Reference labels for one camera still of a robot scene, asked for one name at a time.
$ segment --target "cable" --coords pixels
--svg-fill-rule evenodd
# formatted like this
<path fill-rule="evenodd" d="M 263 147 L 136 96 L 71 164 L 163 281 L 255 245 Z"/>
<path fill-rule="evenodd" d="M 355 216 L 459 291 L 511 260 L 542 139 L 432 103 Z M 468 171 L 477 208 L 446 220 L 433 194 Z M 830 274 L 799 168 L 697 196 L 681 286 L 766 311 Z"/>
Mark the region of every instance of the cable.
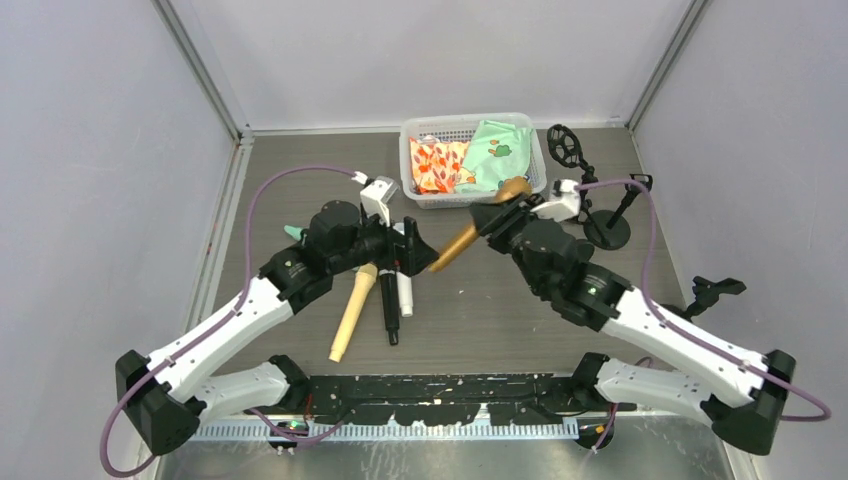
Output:
<path fill-rule="evenodd" d="M 799 397 L 812 403 L 822 411 L 822 413 L 819 415 L 783 415 L 780 417 L 781 420 L 786 422 L 823 422 L 829 419 L 832 415 L 830 407 L 828 407 L 824 402 L 822 402 L 818 398 L 814 397 L 812 394 L 807 393 L 805 390 L 796 387 L 795 385 L 792 385 L 791 383 L 786 382 L 780 378 L 777 378 L 774 375 L 760 368 L 757 368 L 751 365 L 750 363 L 743 361 L 737 358 L 736 356 L 731 355 L 725 352 L 724 350 L 721 350 L 709 344 L 708 342 L 705 342 L 704 340 L 701 340 L 700 338 L 678 327 L 674 322 L 670 322 L 662 316 L 659 309 L 657 309 L 657 307 L 654 305 L 654 302 L 651 300 L 651 293 L 648 287 L 648 271 L 649 266 L 651 265 L 651 261 L 654 258 L 654 248 L 657 242 L 657 210 L 654 206 L 654 199 L 651 197 L 651 192 L 640 182 L 629 178 L 619 180 L 605 180 L 602 182 L 591 183 L 588 185 L 578 185 L 577 187 L 575 187 L 575 190 L 594 190 L 596 188 L 611 187 L 615 185 L 630 185 L 634 188 L 637 188 L 648 199 L 648 205 L 651 209 L 651 242 L 648 245 L 648 253 L 647 255 L 645 255 L 645 261 L 642 264 L 642 299 L 645 301 L 645 305 L 648 307 L 648 310 L 650 310 L 651 313 L 654 314 L 657 319 L 659 319 L 660 324 L 669 328 L 671 331 L 677 333 L 678 335 L 689 340 L 690 342 L 698 345 L 699 347 L 709 351 L 710 353 L 714 353 L 719 357 L 727 360 L 728 362 L 736 365 L 737 367 L 752 372 L 757 376 L 763 378 L 764 380 L 767 380 L 777 385 L 778 387 L 785 389 L 788 392 L 792 392 L 795 395 L 798 395 Z"/>
<path fill-rule="evenodd" d="M 255 409 L 255 408 L 251 408 L 248 411 L 250 413 L 258 416 L 259 419 L 262 420 L 262 423 L 264 423 L 265 425 L 268 425 L 268 428 L 270 428 L 271 431 L 275 435 L 277 435 L 278 437 L 285 438 L 286 440 L 288 440 L 290 442 L 297 442 L 297 448 L 300 448 L 300 449 L 314 447 L 321 440 L 323 440 L 323 439 L 329 437 L 330 435 L 336 433 L 336 430 L 342 428 L 342 425 L 344 425 L 344 420 L 340 420 L 339 423 L 333 425 L 333 427 L 331 429 L 327 430 L 326 432 L 324 432 L 320 435 L 316 435 L 314 437 L 306 437 L 306 438 L 304 438 L 304 437 L 292 437 L 291 435 L 289 435 L 288 432 L 286 432 L 285 430 L 281 429 L 280 427 L 274 425 L 274 422 L 272 422 L 270 418 L 266 417 L 259 410 Z"/>
<path fill-rule="evenodd" d="M 584 413 L 589 413 L 590 411 L 591 410 L 587 409 L 587 410 L 581 410 L 579 412 L 574 412 L 574 413 L 557 413 L 556 416 L 563 417 L 563 418 L 579 417 L 580 415 L 583 415 Z"/>
<path fill-rule="evenodd" d="M 312 394 L 309 394 L 309 397 L 306 398 L 306 408 L 303 409 L 303 421 L 308 422 L 309 419 L 315 418 L 312 415 Z"/>
<path fill-rule="evenodd" d="M 123 411 L 124 407 L 126 407 L 127 402 L 129 402 L 129 400 L 141 389 L 142 386 L 146 385 L 147 382 L 149 382 L 151 379 L 153 379 L 156 375 L 158 375 L 166 367 L 173 365 L 180 357 L 182 357 L 183 355 L 185 355 L 186 353 L 191 351 L 191 349 L 193 349 L 194 347 L 199 345 L 201 342 L 203 342 L 204 340 L 206 340 L 207 338 L 212 336 L 218 330 L 220 330 L 224 325 L 227 324 L 227 322 L 230 321 L 230 319 L 233 318 L 233 316 L 235 316 L 236 312 L 241 309 L 241 307 L 247 301 L 247 294 L 250 291 L 250 280 L 253 278 L 252 270 L 251 270 L 251 253 L 250 253 L 251 227 L 253 225 L 253 213 L 254 213 L 254 210 L 256 209 L 256 203 L 259 200 L 259 196 L 262 195 L 262 192 L 264 192 L 269 186 L 271 186 L 272 183 L 276 182 L 280 178 L 285 177 L 286 175 L 290 175 L 292 173 L 305 172 L 305 171 L 310 171 L 310 170 L 324 170 L 324 171 L 329 171 L 329 172 L 337 172 L 337 173 L 347 175 L 348 177 L 351 177 L 351 178 L 356 176 L 356 172 L 353 171 L 353 170 L 348 170 L 346 168 L 340 168 L 340 167 L 333 167 L 333 166 L 329 166 L 329 165 L 310 165 L 310 166 L 304 166 L 304 167 L 295 167 L 295 168 L 283 170 L 281 172 L 277 172 L 276 174 L 272 175 L 271 178 L 269 178 L 268 180 L 265 180 L 265 183 L 263 183 L 256 190 L 256 193 L 253 194 L 253 199 L 251 199 L 251 201 L 250 201 L 250 205 L 247 207 L 247 222 L 246 222 L 245 229 L 244 229 L 244 258 L 245 258 L 245 262 L 244 262 L 244 285 L 242 286 L 241 294 L 239 294 L 238 301 L 236 302 L 235 306 L 233 306 L 232 310 L 227 312 L 227 314 L 224 315 L 224 317 L 221 318 L 221 320 L 219 320 L 217 323 L 215 323 L 215 325 L 210 327 L 209 330 L 202 333 L 201 335 L 199 335 L 194 340 L 188 342 L 185 346 L 183 346 L 182 348 L 180 348 L 179 350 L 174 352 L 174 354 L 171 355 L 168 359 L 162 361 L 162 363 L 160 363 L 159 365 L 156 365 L 155 367 L 153 367 L 152 370 L 150 370 L 143 377 L 141 377 L 141 379 L 139 379 L 139 381 L 134 383 L 133 386 L 130 387 L 129 390 L 127 390 L 127 392 L 118 401 L 118 404 L 115 405 L 115 408 L 112 409 L 112 412 L 109 414 L 109 417 L 106 419 L 106 424 L 103 426 L 103 432 L 100 434 L 100 465 L 103 466 L 103 470 L 105 470 L 106 473 L 108 473 L 109 475 L 116 477 L 116 478 L 132 477 L 134 475 L 141 473 L 142 471 L 144 471 L 144 469 L 149 467 L 151 463 L 153 463 L 153 460 L 155 459 L 155 457 L 153 455 L 151 455 L 150 458 L 148 458 L 141 465 L 139 465 L 138 467 L 136 467 L 132 470 L 118 470 L 112 465 L 112 462 L 109 459 L 109 449 L 108 449 L 108 447 L 109 447 L 109 435 L 112 433 L 112 428 L 115 425 L 115 421 L 118 419 L 118 415 L 121 414 L 121 411 Z M 260 418 L 263 419 L 263 421 L 268 421 L 270 423 L 270 420 L 268 420 L 267 417 L 265 417 L 261 413 L 258 413 L 258 415 L 259 415 Z"/>
<path fill-rule="evenodd" d="M 642 357 L 639 361 L 636 362 L 637 367 L 644 366 L 645 368 L 653 368 L 654 359 L 651 357 Z M 578 470 L 578 477 L 582 477 L 583 469 L 586 468 L 586 463 L 588 463 L 589 459 L 592 458 L 593 455 L 598 453 L 598 449 L 601 447 L 601 444 L 604 443 L 604 440 L 609 435 L 610 430 L 612 429 L 613 424 L 615 423 L 615 416 L 618 413 L 618 403 L 613 403 L 610 408 L 610 419 L 607 421 L 606 426 L 604 427 L 604 431 L 601 432 L 601 436 L 598 437 L 598 440 L 592 445 L 592 448 L 586 453 L 586 456 L 583 457 L 583 461 L 580 462 L 580 469 Z"/>

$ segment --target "black marker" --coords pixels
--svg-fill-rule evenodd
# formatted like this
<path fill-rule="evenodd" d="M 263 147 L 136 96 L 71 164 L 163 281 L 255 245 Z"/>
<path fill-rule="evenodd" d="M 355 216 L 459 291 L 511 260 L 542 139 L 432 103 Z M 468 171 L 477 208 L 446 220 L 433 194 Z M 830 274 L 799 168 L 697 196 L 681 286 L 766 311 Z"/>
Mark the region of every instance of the black marker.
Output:
<path fill-rule="evenodd" d="M 397 345 L 400 341 L 400 304 L 398 300 L 397 276 L 394 270 L 380 271 L 380 292 L 383 295 L 383 320 L 386 322 L 386 332 L 389 334 L 389 345 Z"/>

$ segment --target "orange patterned cloth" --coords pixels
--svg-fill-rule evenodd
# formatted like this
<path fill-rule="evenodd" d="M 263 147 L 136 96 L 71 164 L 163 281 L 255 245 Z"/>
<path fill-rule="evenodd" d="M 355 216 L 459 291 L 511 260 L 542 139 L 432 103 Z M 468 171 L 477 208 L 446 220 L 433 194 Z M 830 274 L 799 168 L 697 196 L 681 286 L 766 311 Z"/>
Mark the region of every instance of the orange patterned cloth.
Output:
<path fill-rule="evenodd" d="M 474 175 L 462 167 L 470 142 L 440 142 L 428 137 L 409 138 L 412 179 L 418 193 L 454 193 L 463 183 L 475 183 Z"/>

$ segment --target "black stand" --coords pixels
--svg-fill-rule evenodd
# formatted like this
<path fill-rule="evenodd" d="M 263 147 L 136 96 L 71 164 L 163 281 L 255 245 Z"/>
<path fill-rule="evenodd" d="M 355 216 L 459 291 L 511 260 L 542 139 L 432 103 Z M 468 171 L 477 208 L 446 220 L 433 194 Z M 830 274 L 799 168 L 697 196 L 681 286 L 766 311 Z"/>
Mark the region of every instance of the black stand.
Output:
<path fill-rule="evenodd" d="M 654 185 L 654 177 L 651 175 L 631 174 L 630 178 L 642 183 L 648 190 L 651 190 Z M 626 192 L 624 198 L 614 212 L 600 210 L 588 214 L 586 222 L 583 223 L 583 234 L 586 235 L 586 240 L 598 248 L 618 250 L 630 241 L 630 224 L 623 215 L 639 196 L 639 189 L 631 185 L 625 185 L 624 188 Z"/>
<path fill-rule="evenodd" d="M 692 293 L 695 294 L 695 301 L 686 307 L 686 310 L 674 305 L 663 305 L 666 310 L 690 322 L 692 321 L 692 317 L 697 317 L 718 303 L 719 295 L 739 295 L 748 288 L 744 283 L 733 278 L 725 278 L 720 282 L 711 282 L 703 277 L 695 277 L 693 282 L 695 286 L 692 287 Z"/>
<path fill-rule="evenodd" d="M 583 156 L 583 147 L 580 146 L 580 140 L 565 125 L 556 124 L 548 129 L 548 153 L 551 154 L 551 158 L 565 168 L 580 167 L 583 170 L 583 175 L 580 176 L 581 184 L 586 185 L 598 181 L 598 177 L 595 176 L 595 167 L 589 165 L 589 162 Z M 586 198 L 587 193 L 589 193 L 587 190 L 580 191 L 580 211 L 586 214 L 587 220 L 581 221 L 580 214 L 578 214 L 576 217 L 569 218 L 566 222 L 583 225 L 588 221 L 592 201 Z"/>

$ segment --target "towel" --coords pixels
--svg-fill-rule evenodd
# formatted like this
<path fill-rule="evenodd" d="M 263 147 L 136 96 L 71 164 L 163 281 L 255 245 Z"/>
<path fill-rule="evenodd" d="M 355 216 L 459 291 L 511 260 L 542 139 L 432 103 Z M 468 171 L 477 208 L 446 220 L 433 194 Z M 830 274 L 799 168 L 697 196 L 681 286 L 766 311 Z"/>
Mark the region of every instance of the towel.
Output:
<path fill-rule="evenodd" d="M 457 182 L 457 193 L 494 192 L 506 179 L 520 177 L 530 167 L 532 128 L 483 120 L 462 160 L 473 182 Z"/>
<path fill-rule="evenodd" d="M 474 183 L 474 176 L 462 168 L 469 142 L 442 142 L 427 136 L 410 137 L 412 179 L 418 193 L 454 193 L 457 185 Z"/>

